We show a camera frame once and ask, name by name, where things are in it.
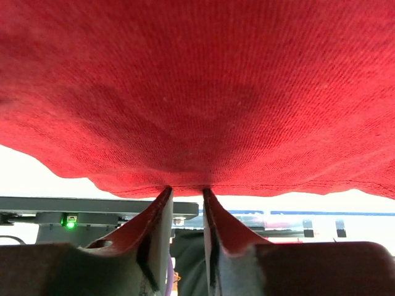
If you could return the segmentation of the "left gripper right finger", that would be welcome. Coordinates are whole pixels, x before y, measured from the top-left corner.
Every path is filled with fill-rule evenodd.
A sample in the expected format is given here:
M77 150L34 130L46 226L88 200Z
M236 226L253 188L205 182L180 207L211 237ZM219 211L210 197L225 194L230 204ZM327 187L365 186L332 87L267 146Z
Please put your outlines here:
M394 295L394 260L373 242L272 243L203 190L209 295Z

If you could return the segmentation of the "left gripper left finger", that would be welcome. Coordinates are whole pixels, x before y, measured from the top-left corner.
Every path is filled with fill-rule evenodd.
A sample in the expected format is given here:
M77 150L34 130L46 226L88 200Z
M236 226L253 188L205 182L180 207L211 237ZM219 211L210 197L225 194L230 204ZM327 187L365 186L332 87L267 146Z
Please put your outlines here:
M173 191L87 247L1 247L1 295L163 295Z

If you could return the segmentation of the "dark red t-shirt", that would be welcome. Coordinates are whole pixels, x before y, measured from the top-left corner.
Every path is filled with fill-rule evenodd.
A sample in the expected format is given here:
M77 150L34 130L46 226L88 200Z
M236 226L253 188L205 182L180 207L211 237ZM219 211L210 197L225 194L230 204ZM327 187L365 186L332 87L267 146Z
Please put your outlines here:
M394 197L393 1L2 1L1 144L119 197Z

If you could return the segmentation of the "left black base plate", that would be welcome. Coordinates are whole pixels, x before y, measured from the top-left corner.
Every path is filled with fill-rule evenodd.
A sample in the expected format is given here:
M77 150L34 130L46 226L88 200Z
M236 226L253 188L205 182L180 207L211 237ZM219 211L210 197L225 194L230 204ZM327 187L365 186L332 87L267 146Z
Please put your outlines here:
M36 243L86 246L134 218L148 200L95 200L58 197L1 197L1 226L38 226Z

